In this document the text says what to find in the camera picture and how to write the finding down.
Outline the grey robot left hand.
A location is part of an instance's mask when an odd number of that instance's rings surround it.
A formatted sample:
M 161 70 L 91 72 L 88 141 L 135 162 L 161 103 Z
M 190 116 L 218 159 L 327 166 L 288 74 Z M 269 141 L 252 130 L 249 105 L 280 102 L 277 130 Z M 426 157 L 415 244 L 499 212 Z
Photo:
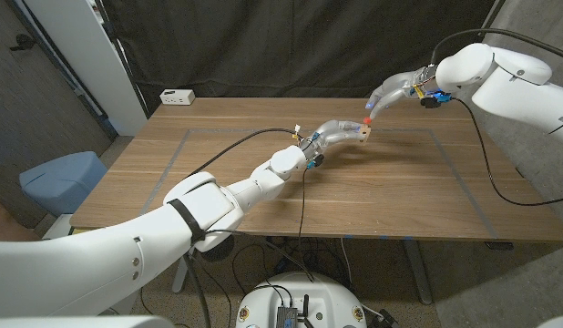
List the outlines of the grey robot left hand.
M 329 120 L 319 126 L 300 145 L 307 159 L 321 155 L 330 146 L 345 140 L 365 142 L 370 135 L 370 128 L 365 124 L 353 121 Z

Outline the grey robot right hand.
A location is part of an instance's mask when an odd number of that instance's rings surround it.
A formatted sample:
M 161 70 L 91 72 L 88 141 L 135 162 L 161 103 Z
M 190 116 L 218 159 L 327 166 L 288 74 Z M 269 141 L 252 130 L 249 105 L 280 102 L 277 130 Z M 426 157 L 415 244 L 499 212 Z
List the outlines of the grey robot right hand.
M 439 87 L 435 81 L 437 66 L 420 67 L 415 71 L 398 73 L 388 77 L 369 97 L 365 107 L 373 120 L 385 108 L 404 97 L 423 98 L 435 93 Z

